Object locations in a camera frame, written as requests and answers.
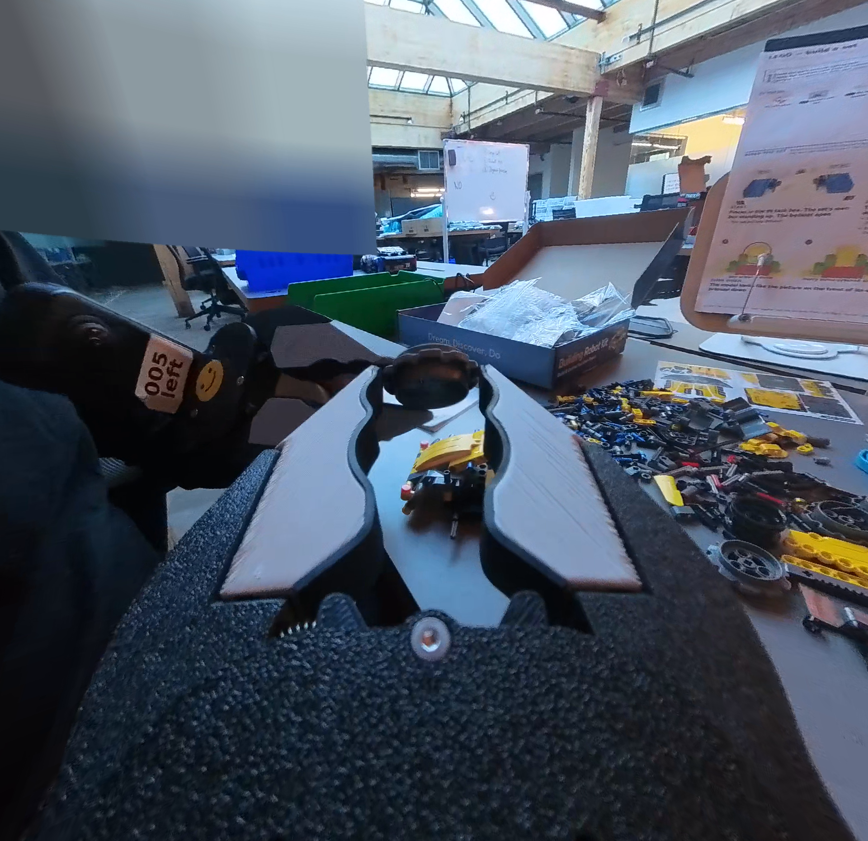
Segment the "yellow sticker sheet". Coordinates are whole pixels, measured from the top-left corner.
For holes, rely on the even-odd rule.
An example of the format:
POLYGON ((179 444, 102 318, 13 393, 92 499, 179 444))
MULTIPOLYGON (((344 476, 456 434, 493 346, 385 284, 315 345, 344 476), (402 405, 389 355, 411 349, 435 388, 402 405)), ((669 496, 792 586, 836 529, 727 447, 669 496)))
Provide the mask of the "yellow sticker sheet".
POLYGON ((683 398, 705 398, 719 404, 740 398, 761 411, 863 424, 840 392, 827 381, 659 361, 655 385, 660 391, 672 391, 683 398))

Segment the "whiteboard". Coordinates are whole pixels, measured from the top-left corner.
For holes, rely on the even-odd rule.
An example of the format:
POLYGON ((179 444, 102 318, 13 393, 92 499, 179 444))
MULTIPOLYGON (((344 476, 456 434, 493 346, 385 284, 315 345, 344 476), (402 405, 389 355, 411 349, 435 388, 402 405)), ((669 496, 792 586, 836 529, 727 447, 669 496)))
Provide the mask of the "whiteboard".
POLYGON ((443 142, 443 215, 453 223, 520 223, 527 213, 529 146, 443 142))

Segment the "pile of small building pieces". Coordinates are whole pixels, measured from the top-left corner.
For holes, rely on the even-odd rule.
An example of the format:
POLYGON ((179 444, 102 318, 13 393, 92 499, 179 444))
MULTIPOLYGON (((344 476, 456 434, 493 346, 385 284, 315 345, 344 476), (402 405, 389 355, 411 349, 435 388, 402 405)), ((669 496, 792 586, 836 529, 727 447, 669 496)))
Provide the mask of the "pile of small building pieces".
POLYGON ((646 378, 582 387, 552 396, 545 407, 637 481, 675 477, 681 508, 696 517, 722 521, 732 498, 756 496, 793 520, 817 502, 847 497, 793 461, 814 456, 818 437, 787 429, 740 398, 690 400, 660 391, 646 378))

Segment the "green plastic bin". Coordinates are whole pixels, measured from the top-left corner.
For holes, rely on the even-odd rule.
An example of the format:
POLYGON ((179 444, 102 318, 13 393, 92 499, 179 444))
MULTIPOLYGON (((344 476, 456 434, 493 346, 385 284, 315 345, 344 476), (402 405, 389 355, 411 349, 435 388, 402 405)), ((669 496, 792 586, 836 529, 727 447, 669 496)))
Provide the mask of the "green plastic bin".
POLYGON ((411 271, 378 274, 383 276, 383 285, 343 295, 322 296, 316 300, 316 310, 325 312, 326 315, 322 316, 333 321, 392 340, 397 335, 399 312, 442 304, 445 300, 442 279, 411 271))
POLYGON ((291 283, 287 288, 286 304, 326 315, 326 312, 316 310, 318 298, 371 289, 383 285, 384 282, 382 275, 371 274, 291 283))

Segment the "grey desk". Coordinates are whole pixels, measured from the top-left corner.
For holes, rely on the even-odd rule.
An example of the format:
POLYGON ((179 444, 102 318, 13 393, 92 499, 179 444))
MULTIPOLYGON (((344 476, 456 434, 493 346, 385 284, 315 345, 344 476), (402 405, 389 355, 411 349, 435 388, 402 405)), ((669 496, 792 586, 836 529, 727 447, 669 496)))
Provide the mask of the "grey desk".
MULTIPOLYGON (((507 597, 491 585, 479 560, 478 525, 462 521, 451 540, 450 521, 439 510, 402 513, 399 486, 406 479, 419 443, 483 428, 478 390, 466 410, 438 416, 438 429, 426 433, 424 414, 398 417, 397 407, 385 408, 378 430, 381 452, 370 478, 377 495, 385 549, 410 593, 422 609, 440 609, 466 625, 494 625, 507 607, 507 597)), ((804 604, 797 588, 784 596, 749 596, 736 590, 705 558, 711 532, 700 524, 680 526, 663 514, 665 528, 676 539, 689 539, 678 553, 677 584, 686 575, 686 557, 707 572, 714 586, 737 603, 762 643, 794 711, 827 791, 851 826, 866 839, 866 665, 857 647, 841 636, 810 634, 801 619, 804 604)))

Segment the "person's dark clothing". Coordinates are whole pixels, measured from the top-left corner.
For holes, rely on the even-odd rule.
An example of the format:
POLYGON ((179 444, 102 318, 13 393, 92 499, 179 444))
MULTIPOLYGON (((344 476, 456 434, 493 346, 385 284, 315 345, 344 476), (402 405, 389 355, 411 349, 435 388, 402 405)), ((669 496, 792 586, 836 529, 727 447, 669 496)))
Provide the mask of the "person's dark clothing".
POLYGON ((1 837, 18 839, 159 556, 68 399, 2 383, 1 425, 1 837))

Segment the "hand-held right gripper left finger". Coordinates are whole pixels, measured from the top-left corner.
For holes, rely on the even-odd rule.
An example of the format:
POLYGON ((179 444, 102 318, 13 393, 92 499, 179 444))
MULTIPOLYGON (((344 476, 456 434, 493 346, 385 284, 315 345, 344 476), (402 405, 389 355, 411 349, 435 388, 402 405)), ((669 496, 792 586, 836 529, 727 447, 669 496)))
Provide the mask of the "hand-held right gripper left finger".
POLYGON ((221 598, 358 599, 373 591, 382 531, 369 474, 381 412, 380 369, 372 366, 278 446, 221 598))

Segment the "blue cardboard kit box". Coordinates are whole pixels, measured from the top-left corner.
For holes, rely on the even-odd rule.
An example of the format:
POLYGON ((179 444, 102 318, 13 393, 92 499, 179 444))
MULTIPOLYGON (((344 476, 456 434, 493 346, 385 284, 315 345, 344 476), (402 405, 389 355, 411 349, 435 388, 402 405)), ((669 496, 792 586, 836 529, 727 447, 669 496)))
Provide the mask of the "blue cardboard kit box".
MULTIPOLYGON (((680 253, 687 208, 538 223, 498 261, 471 281, 485 290, 535 279, 537 286, 579 299, 612 284, 632 308, 646 302, 657 280, 680 253)), ((617 322, 564 345, 529 345, 503 336, 439 322, 445 304, 399 311, 397 337, 405 346, 449 346, 508 378, 544 390, 573 383, 623 353, 628 322, 617 322)))

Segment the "black wheel rim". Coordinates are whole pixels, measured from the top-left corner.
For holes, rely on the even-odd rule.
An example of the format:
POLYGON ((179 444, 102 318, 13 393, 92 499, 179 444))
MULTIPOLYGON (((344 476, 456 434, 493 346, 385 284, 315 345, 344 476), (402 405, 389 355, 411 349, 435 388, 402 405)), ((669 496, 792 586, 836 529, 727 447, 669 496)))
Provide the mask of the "black wheel rim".
POLYGON ((724 526, 730 539, 770 551, 787 530, 787 517, 770 501, 756 496, 735 496, 724 509, 724 526))

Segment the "black toy tyre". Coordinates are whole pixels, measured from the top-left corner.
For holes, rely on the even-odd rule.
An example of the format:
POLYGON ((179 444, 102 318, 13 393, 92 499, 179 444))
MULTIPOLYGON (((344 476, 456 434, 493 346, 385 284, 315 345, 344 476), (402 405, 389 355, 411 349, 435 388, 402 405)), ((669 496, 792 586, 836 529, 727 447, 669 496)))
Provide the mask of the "black toy tyre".
POLYGON ((811 506, 808 516, 820 532, 856 544, 867 543, 867 511, 855 503, 820 501, 811 506))

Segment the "white monitor stand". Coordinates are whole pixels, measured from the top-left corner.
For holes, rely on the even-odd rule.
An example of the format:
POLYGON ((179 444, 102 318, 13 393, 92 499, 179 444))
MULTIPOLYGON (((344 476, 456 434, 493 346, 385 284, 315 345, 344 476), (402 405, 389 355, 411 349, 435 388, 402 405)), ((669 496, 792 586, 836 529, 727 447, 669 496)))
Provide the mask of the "white monitor stand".
POLYGON ((865 346, 787 338, 716 333, 700 344, 703 353, 775 364, 867 382, 865 346))

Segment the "yellow toy vehicle model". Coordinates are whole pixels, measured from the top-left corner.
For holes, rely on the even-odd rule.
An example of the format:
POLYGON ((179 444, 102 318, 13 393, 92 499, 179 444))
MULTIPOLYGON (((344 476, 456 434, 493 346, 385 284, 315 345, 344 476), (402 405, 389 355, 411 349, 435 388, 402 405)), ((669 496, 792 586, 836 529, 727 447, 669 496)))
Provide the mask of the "yellow toy vehicle model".
POLYGON ((485 432, 450 435, 422 442, 410 474, 400 489, 406 516, 436 503, 450 518, 450 541, 462 523, 480 520, 487 487, 493 478, 484 450, 485 432))

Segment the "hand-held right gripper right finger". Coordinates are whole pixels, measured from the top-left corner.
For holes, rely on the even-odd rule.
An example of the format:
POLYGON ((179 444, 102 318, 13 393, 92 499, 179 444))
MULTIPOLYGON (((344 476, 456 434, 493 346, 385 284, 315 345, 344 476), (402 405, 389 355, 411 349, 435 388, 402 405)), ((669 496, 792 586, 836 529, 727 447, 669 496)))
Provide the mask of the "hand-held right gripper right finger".
POLYGON ((492 366, 483 367, 488 535, 570 592, 641 592, 580 440, 492 366))

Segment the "black office chair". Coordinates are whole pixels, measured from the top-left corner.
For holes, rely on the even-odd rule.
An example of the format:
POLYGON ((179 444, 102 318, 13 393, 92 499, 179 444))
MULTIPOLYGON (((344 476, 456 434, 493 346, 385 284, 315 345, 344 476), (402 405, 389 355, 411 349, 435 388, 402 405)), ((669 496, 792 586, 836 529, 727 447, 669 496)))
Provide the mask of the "black office chair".
POLYGON ((211 331, 212 321, 223 316, 244 319, 247 309, 237 295, 229 287, 223 275, 220 262, 205 247, 195 246, 169 246, 168 249, 175 256, 178 264, 187 263, 192 269, 190 274, 181 274, 181 285, 189 292, 201 292, 206 294, 205 300, 200 305, 200 310, 191 314, 184 320, 186 329, 191 328, 191 323, 204 317, 204 330, 211 331))

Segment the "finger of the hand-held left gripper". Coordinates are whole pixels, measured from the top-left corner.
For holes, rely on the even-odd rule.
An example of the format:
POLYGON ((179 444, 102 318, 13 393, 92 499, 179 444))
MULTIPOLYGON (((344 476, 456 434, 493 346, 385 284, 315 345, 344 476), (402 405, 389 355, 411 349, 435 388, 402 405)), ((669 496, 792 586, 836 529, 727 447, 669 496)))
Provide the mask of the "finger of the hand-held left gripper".
POLYGON ((352 380, 352 373, 340 373, 322 381, 280 374, 274 394, 253 417, 248 443, 275 448, 352 380))
POLYGON ((347 334, 333 323, 278 326, 270 353, 280 369, 311 368, 323 362, 376 364, 395 358, 394 345, 367 343, 347 334))

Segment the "clear plastic bag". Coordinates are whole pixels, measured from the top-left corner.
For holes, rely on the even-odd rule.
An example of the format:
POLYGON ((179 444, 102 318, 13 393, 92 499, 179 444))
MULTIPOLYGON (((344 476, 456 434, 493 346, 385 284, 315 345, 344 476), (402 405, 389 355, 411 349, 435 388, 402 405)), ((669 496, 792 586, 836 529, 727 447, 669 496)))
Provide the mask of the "clear plastic bag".
POLYGON ((635 315, 612 283, 569 300, 537 286, 537 279, 514 281, 481 292, 457 292, 438 316, 443 325, 540 347, 566 345, 635 315))

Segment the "blue plastic bin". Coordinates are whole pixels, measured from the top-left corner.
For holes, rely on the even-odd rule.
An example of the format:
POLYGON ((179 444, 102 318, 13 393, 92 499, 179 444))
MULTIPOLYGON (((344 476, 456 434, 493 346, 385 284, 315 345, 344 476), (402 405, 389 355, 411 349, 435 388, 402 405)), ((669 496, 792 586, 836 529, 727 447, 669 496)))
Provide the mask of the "blue plastic bin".
POLYGON ((293 283, 352 276, 352 254, 236 250, 235 268, 253 293, 285 292, 293 283))

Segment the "grey panel piece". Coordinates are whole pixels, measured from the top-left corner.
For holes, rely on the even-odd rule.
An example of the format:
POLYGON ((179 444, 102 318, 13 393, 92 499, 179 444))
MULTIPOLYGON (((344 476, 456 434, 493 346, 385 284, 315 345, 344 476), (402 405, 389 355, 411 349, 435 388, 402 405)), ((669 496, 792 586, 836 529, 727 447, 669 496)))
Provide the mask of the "grey panel piece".
POLYGON ((800 584, 798 587, 807 610, 802 621, 806 629, 818 632, 825 628, 866 638, 866 607, 853 600, 829 595, 814 586, 800 584))

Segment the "grey toothed wheel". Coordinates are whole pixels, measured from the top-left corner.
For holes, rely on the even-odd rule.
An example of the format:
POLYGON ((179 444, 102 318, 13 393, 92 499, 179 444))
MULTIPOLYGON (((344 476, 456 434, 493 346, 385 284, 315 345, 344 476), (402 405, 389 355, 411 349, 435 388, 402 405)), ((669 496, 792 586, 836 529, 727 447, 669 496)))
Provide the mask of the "grey toothed wheel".
POLYGON ((463 401, 480 367, 461 350, 436 344, 409 348, 381 367, 384 391, 412 411, 435 411, 463 401))
POLYGON ((786 566, 752 543, 729 540, 711 544, 706 557, 718 573, 746 596, 777 597, 791 590, 786 566))

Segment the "printed instruction sheet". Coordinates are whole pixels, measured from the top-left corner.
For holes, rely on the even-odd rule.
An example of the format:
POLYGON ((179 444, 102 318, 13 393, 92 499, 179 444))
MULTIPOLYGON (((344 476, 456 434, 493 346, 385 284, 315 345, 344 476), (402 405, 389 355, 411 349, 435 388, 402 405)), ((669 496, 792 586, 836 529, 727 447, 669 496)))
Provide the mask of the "printed instruction sheet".
POLYGON ((866 26, 771 40, 695 310, 866 324, 866 26))

